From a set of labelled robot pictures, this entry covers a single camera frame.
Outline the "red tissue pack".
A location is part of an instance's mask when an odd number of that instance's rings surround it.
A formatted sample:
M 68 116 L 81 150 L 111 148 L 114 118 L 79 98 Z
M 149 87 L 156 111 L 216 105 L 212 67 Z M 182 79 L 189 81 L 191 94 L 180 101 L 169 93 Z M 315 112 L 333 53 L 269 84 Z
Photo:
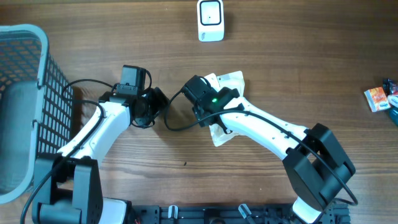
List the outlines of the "red tissue pack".
M 388 95 L 387 100 L 393 107 L 398 107 L 398 95 Z

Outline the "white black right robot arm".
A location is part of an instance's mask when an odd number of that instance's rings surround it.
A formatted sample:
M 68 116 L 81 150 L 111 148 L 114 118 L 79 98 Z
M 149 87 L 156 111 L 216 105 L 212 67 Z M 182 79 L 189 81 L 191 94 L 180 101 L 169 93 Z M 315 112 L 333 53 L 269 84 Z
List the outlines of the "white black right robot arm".
M 338 193 L 345 190 L 350 204 L 358 201 L 347 186 L 356 169 L 326 126 L 312 128 L 285 122 L 252 105 L 236 89 L 208 86 L 188 93 L 201 126 L 218 124 L 224 133 L 242 134 L 270 150 L 283 163 L 297 195 L 293 216 L 304 223 L 318 221 Z

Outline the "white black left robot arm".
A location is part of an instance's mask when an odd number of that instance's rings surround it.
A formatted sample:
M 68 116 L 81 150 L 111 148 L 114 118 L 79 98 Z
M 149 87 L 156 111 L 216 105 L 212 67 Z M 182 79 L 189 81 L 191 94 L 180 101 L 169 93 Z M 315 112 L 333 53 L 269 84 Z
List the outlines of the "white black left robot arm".
M 103 196 L 99 167 L 129 126 L 149 128 L 168 105 L 160 88 L 107 91 L 80 132 L 55 154 L 40 154 L 34 167 L 34 223 L 131 223 L 128 200 Z

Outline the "orange tissue pack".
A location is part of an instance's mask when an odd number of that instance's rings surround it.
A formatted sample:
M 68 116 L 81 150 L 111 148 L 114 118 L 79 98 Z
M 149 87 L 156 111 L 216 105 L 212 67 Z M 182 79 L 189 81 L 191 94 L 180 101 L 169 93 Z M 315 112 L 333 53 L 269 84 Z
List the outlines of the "orange tissue pack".
M 373 113 L 378 111 L 388 110 L 391 108 L 387 96 L 384 93 L 382 87 L 366 90 L 364 92 L 364 95 Z

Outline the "beige plastic pouch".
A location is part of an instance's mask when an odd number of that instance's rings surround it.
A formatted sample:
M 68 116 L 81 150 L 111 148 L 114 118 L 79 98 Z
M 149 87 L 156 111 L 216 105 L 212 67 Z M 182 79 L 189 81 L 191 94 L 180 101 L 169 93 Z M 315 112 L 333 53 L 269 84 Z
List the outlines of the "beige plastic pouch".
M 216 91 L 220 91 L 223 87 L 228 87 L 230 89 L 236 88 L 240 96 L 243 96 L 244 94 L 245 82 L 242 71 L 227 73 L 220 76 L 216 76 L 214 73 L 211 73 L 205 76 L 205 79 L 209 81 L 210 85 Z M 218 124 L 212 124 L 209 126 L 209 129 L 213 144 L 216 147 L 221 146 L 235 136 L 240 136 L 237 132 L 225 134 L 223 128 Z

